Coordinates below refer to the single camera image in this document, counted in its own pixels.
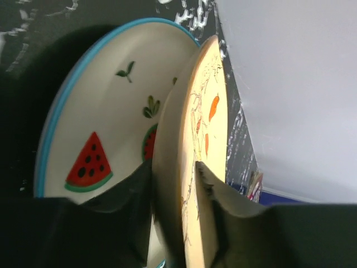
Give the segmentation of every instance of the white wall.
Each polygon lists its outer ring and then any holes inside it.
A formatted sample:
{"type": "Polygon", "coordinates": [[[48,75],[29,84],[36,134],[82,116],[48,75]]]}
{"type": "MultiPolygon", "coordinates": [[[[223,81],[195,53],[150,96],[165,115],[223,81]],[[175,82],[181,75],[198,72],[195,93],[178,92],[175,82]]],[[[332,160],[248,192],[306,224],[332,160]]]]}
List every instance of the white wall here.
{"type": "Polygon", "coordinates": [[[357,1],[218,0],[264,187],[357,201],[357,1]]]}

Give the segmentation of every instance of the painted vegetable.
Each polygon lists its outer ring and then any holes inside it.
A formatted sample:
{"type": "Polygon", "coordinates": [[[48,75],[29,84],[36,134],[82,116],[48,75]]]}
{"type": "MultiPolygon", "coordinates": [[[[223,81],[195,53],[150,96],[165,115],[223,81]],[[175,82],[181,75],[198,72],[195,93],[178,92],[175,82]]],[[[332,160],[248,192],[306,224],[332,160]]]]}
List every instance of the painted vegetable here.
{"type": "Polygon", "coordinates": [[[208,157],[208,133],[206,133],[205,142],[206,142],[206,157],[208,157]]]}
{"type": "Polygon", "coordinates": [[[153,96],[149,96],[147,98],[147,104],[148,107],[143,108],[143,115],[146,118],[153,118],[157,114],[160,108],[160,101],[157,100],[156,102],[154,102],[153,96]]]}
{"type": "Polygon", "coordinates": [[[217,94],[217,96],[214,97],[212,104],[211,104],[211,110],[210,110],[210,114],[208,116],[208,122],[211,122],[211,119],[216,114],[218,102],[219,102],[219,96],[217,94]]]}
{"type": "Polygon", "coordinates": [[[142,146],[142,159],[143,161],[151,159],[154,153],[154,144],[156,138],[157,124],[152,126],[145,135],[142,146]]]}
{"type": "Polygon", "coordinates": [[[198,133],[199,133],[199,131],[200,131],[201,119],[202,119],[202,116],[200,117],[199,121],[197,122],[196,134],[198,134],[198,133]]]}
{"type": "Polygon", "coordinates": [[[93,132],[66,179],[65,188],[84,193],[104,185],[113,173],[97,133],[93,132]]]}
{"type": "Polygon", "coordinates": [[[129,83],[132,83],[132,80],[130,79],[129,74],[131,73],[134,64],[135,64],[135,61],[131,61],[128,64],[127,70],[126,71],[125,70],[120,70],[119,72],[117,72],[117,76],[126,77],[128,79],[128,81],[129,81],[129,83]]]}

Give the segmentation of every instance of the red object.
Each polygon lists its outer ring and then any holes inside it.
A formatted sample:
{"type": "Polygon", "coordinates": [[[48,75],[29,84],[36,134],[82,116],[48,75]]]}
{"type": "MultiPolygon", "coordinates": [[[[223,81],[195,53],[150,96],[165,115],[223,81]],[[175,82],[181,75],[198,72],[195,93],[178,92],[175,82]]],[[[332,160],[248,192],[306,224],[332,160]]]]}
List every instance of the red object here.
{"type": "Polygon", "coordinates": [[[99,137],[97,133],[93,132],[67,176],[66,188],[74,192],[88,192],[102,186],[112,175],[113,173],[99,137]],[[76,189],[76,187],[84,188],[89,186],[91,187],[87,190],[76,189]]]}
{"type": "Polygon", "coordinates": [[[248,195],[249,200],[259,203],[260,194],[263,189],[262,181],[263,181],[263,174],[261,173],[259,175],[258,180],[255,182],[255,186],[252,190],[252,193],[248,195]]]}
{"type": "Polygon", "coordinates": [[[157,125],[154,125],[149,129],[147,132],[144,142],[143,142],[143,160],[148,160],[152,158],[152,155],[154,153],[154,144],[155,144],[155,138],[156,138],[156,129],[157,125]]]}

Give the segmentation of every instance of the blue object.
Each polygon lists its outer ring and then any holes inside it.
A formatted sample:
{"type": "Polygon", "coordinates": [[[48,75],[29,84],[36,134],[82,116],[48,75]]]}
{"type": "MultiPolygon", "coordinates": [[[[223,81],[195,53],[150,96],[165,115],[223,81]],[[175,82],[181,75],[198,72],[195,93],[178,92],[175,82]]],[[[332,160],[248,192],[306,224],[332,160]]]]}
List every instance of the blue object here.
{"type": "Polygon", "coordinates": [[[101,38],[97,43],[93,45],[93,47],[86,52],[80,61],[76,64],[75,69],[71,71],[71,77],[68,77],[60,91],[55,98],[55,104],[51,107],[49,111],[49,115],[47,116],[46,121],[48,120],[48,124],[46,123],[46,129],[43,130],[41,136],[39,152],[36,157],[36,166],[35,166],[35,186],[34,186],[34,196],[35,197],[44,197],[44,186],[45,186],[45,177],[46,177],[46,169],[47,169],[47,161],[50,153],[50,147],[52,143],[52,139],[54,136],[54,132],[57,126],[57,122],[62,114],[63,107],[67,101],[68,96],[71,94],[74,85],[77,80],[81,77],[82,73],[88,66],[88,64],[94,59],[96,54],[110,41],[112,41],[115,37],[122,34],[124,31],[129,30],[130,28],[138,25],[142,25],[145,23],[151,22],[160,22],[165,23],[176,28],[179,28],[181,31],[186,33],[191,39],[196,43],[199,47],[200,44],[195,40],[192,34],[188,32],[182,26],[176,24],[175,22],[163,19],[163,18],[143,18],[140,20],[135,20],[130,23],[127,23],[115,30],[111,31],[103,38],[101,38]]]}
{"type": "Polygon", "coordinates": [[[281,197],[279,195],[262,192],[260,195],[259,203],[262,205],[274,205],[274,204],[297,204],[303,203],[294,199],[289,199],[286,197],[281,197]]]}

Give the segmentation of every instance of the white bowl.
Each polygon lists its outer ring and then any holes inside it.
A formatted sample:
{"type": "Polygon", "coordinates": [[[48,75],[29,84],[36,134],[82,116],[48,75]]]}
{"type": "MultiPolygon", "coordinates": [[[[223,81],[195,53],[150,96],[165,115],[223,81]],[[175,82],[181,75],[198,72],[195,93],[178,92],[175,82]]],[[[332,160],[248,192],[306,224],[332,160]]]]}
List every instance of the white bowl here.
{"type": "Polygon", "coordinates": [[[185,258],[187,267],[204,267],[194,163],[203,161],[224,181],[227,134],[225,76],[213,36],[178,76],[156,133],[155,225],[169,266],[185,258]]]}
{"type": "MultiPolygon", "coordinates": [[[[130,175],[143,161],[145,141],[154,138],[147,132],[155,132],[173,79],[198,47],[187,30],[160,18],[133,21],[94,44],[47,116],[34,196],[81,204],[130,175]]],[[[153,142],[148,146],[153,150],[153,142]]],[[[158,243],[151,247],[154,255],[162,250],[158,243]]]]}

